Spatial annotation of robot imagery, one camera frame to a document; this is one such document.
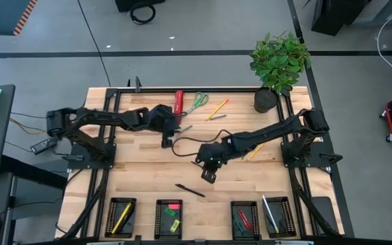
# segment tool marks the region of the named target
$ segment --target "wooden table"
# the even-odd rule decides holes
[[[89,109],[102,110],[106,89],[90,88],[85,106]],[[182,136],[209,140],[221,129],[236,133],[254,131],[277,123],[279,118],[276,109],[266,114],[257,113],[253,108],[253,96],[253,93],[210,93],[210,100],[206,105],[183,118],[182,127],[192,125],[193,128],[184,132]],[[229,102],[217,114],[226,114],[227,117],[205,121],[206,117],[226,98],[229,98]],[[297,86],[293,89],[291,101],[295,114],[303,108],[311,108],[310,97],[305,86]],[[187,111],[193,102],[194,93],[186,93],[184,111]],[[120,99],[119,112],[142,107],[153,108],[159,103],[173,107],[174,93],[125,93]],[[287,116],[284,99],[282,103],[284,115]],[[99,132],[98,126],[89,125],[82,129],[90,136],[97,136]],[[100,240],[106,240],[105,222],[112,197],[137,198],[132,240],[136,235],[141,235],[143,240],[154,239],[154,213],[157,199],[183,200],[183,240],[231,240],[230,201],[258,201],[261,235],[266,240],[269,237],[263,220],[261,194],[266,197],[289,198],[297,237],[299,237],[288,169],[282,162],[281,141],[282,138],[268,142],[250,161],[246,161],[246,158],[229,161],[217,171],[216,182],[210,184],[201,179],[201,169],[190,163],[194,161],[195,156],[176,157],[170,149],[161,148],[161,134],[149,131],[129,132],[118,128],[115,139],[116,162],[108,178]],[[197,152],[199,147],[198,142],[182,140],[177,143],[176,151],[178,154],[192,153]],[[344,233],[331,178],[319,169],[308,168],[307,171],[312,196],[326,196],[331,199],[338,229],[340,233]],[[85,169],[67,185],[58,223],[61,229],[68,230],[84,209],[90,176],[91,170]],[[177,188],[175,186],[177,183],[203,193],[206,198]],[[308,211],[303,203],[301,206],[307,234],[311,235]],[[93,234],[96,209],[91,214],[88,236]],[[56,237],[60,236],[62,233],[57,231]]]

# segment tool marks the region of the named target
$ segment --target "black floor stripe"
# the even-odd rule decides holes
[[[301,42],[305,42],[305,40],[303,39],[302,30],[300,28],[300,24],[299,24],[299,20],[297,18],[297,13],[296,13],[296,9],[295,9],[293,0],[287,0],[287,2],[289,4],[291,19],[293,20],[293,25],[294,25],[294,29],[296,32],[296,36],[301,37],[301,39],[300,39]],[[319,90],[317,89],[316,80],[314,78],[314,73],[312,72],[312,68],[306,70],[306,76],[308,78],[310,94],[311,94],[312,100],[314,102],[314,107],[317,109],[323,109],[322,104],[321,104],[321,100],[319,97]],[[331,150],[333,152],[332,141],[331,141],[329,134],[327,133],[323,139],[324,139],[324,142],[328,145],[329,148],[331,148]],[[355,234],[353,233],[352,221],[350,220],[350,214],[348,213],[346,197],[344,195],[344,190],[343,190],[341,178],[340,178],[340,172],[339,172],[338,166],[336,164],[331,166],[331,172],[332,172],[331,179],[333,182],[334,191],[336,193],[338,209],[340,211],[340,216],[342,218],[344,234],[348,237],[353,238],[355,236]]]
[[[115,51],[101,52],[102,57],[152,56],[247,56],[252,50],[183,50],[183,51]],[[310,51],[312,56],[379,56],[377,51]],[[392,50],[382,51],[392,56]],[[0,59],[8,58],[88,58],[99,57],[97,52],[0,52]]]

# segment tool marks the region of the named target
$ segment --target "gray floor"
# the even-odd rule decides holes
[[[156,7],[157,17],[145,26],[134,25],[126,14],[118,13],[113,2],[81,0],[101,51],[245,50],[252,49],[255,40],[268,31],[274,35],[294,32],[283,0],[167,0]],[[295,0],[295,5],[310,50],[376,49],[376,27],[344,27],[336,37],[311,32],[314,6],[312,2],[302,9],[305,2]],[[382,44],[385,50],[392,50],[392,27],[382,34]],[[76,0],[38,1],[20,36],[0,37],[0,52],[75,51],[95,51]],[[125,86],[135,76],[144,86],[258,85],[249,61],[247,56],[104,59],[112,86]],[[383,105],[392,100],[392,69],[377,56],[314,56],[312,61],[334,148],[344,155],[339,166],[355,235],[392,240],[392,144],[385,142],[388,129],[378,119]],[[36,115],[79,107],[88,87],[107,86],[98,58],[0,59],[0,84],[8,83],[16,85],[13,111]],[[308,85],[305,74],[299,84]],[[34,127],[46,127],[40,119],[13,117]],[[7,141],[27,148],[45,137],[25,137],[10,125]],[[69,151],[69,144],[63,142],[59,151]],[[4,153],[31,164],[58,159],[49,152],[35,157],[10,145]],[[31,183],[21,183],[20,188],[19,203],[40,198],[54,201],[61,195],[40,191]],[[51,194],[42,197],[38,192]],[[29,208],[23,210],[47,213],[20,220],[15,235],[18,241],[52,239],[59,204],[44,205],[49,206],[26,206]]]

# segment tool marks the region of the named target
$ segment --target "white cable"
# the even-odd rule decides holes
[[[379,38],[380,38],[380,33],[382,33],[382,30],[384,29],[384,27],[388,24],[388,22],[390,22],[392,20],[392,17],[391,18],[389,18],[387,21],[386,21],[386,23],[380,28],[380,31],[379,31],[379,34],[378,34],[378,38],[377,38],[377,45],[378,45],[378,52],[379,52],[379,55],[380,55],[380,57],[385,61],[385,62],[387,62],[388,63],[388,65],[390,65],[391,67],[392,67],[392,64],[380,53],[380,47],[379,47]]]

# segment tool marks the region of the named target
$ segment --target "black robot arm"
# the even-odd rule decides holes
[[[104,161],[108,158],[106,143],[99,137],[91,137],[80,130],[84,125],[117,126],[126,131],[149,130],[163,134],[161,146],[172,146],[169,137],[174,136],[175,130],[179,129],[176,115],[172,108],[166,105],[157,105],[151,110],[140,108],[123,113],[100,112],[86,108],[71,109],[63,108],[50,111],[46,114],[48,135],[60,140],[67,138],[85,147],[91,158]]]
[[[299,117],[303,116],[304,124]],[[320,110],[302,110],[284,121],[270,125],[254,132],[240,132],[223,137],[221,142],[202,144],[195,163],[203,169],[202,178],[210,183],[216,181],[216,171],[228,160],[244,157],[259,144],[274,140],[290,133],[300,133],[299,139],[293,141],[291,155],[302,159],[309,152],[310,144],[316,137],[323,136],[327,126],[323,112]]]

